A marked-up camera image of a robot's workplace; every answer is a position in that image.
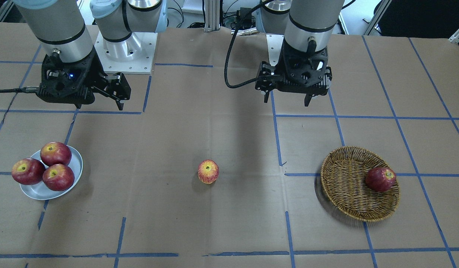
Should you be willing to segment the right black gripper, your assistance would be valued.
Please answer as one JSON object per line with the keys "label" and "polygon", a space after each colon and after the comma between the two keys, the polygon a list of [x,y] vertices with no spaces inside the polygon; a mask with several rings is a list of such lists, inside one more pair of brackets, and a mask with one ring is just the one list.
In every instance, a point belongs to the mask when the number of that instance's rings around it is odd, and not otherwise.
{"label": "right black gripper", "polygon": [[73,63],[58,63],[56,53],[44,57],[36,93],[41,100],[80,108],[95,101],[94,93],[113,99],[122,111],[124,102],[130,99],[131,87],[124,73],[105,74],[95,48]]}

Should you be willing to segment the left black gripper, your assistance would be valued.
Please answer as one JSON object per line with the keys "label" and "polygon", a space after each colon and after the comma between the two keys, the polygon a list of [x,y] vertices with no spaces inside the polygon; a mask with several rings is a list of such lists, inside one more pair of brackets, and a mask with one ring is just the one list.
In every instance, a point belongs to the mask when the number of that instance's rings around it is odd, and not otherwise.
{"label": "left black gripper", "polygon": [[305,106],[313,97],[327,95],[332,81],[332,70],[327,66],[328,51],[327,48],[315,51],[315,48],[314,40],[308,41],[302,51],[283,40],[278,63],[275,66],[265,61],[260,64],[255,89],[264,94],[264,102],[274,89],[305,94]]}

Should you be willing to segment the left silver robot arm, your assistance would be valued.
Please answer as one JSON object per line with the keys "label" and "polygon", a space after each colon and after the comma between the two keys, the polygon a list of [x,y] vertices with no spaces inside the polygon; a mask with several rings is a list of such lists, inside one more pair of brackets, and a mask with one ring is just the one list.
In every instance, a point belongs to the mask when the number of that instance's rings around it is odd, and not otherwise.
{"label": "left silver robot arm", "polygon": [[[261,0],[242,15],[242,19],[260,10],[260,23],[281,22],[281,25],[261,26],[259,31],[284,36],[275,66],[261,62],[256,78],[236,85],[228,82],[228,63],[238,31],[238,22],[225,58],[224,80],[228,88],[255,83],[267,102],[274,89],[284,93],[305,95],[308,106],[315,96],[325,96],[331,85],[332,71],[327,66],[327,44],[332,35],[342,0]],[[167,26],[164,0],[92,0],[90,10],[109,49],[108,58],[128,61],[141,48],[137,32],[159,33]]]}

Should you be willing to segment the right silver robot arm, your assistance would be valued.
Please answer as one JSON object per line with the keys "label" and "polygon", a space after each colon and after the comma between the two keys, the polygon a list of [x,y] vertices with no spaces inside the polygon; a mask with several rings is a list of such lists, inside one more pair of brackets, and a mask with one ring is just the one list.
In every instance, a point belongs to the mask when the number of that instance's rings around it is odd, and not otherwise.
{"label": "right silver robot arm", "polygon": [[167,26],[164,0],[92,0],[90,10],[102,36],[97,48],[74,0],[16,0],[15,5],[46,56],[41,83],[24,89],[45,102],[81,108],[95,101],[95,93],[111,98],[119,110],[130,99],[124,72],[105,72],[102,60],[134,63],[148,59],[139,33],[156,34]]}

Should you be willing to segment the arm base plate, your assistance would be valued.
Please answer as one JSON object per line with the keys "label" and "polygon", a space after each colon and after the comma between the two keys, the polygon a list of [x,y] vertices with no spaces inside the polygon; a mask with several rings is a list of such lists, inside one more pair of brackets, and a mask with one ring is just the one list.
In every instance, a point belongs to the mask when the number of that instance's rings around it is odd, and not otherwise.
{"label": "arm base plate", "polygon": [[269,63],[271,66],[276,66],[279,62],[279,55],[284,41],[283,35],[266,34]]}
{"label": "arm base plate", "polygon": [[150,75],[157,37],[157,33],[134,32],[125,41],[110,42],[99,33],[94,46],[105,73]]}

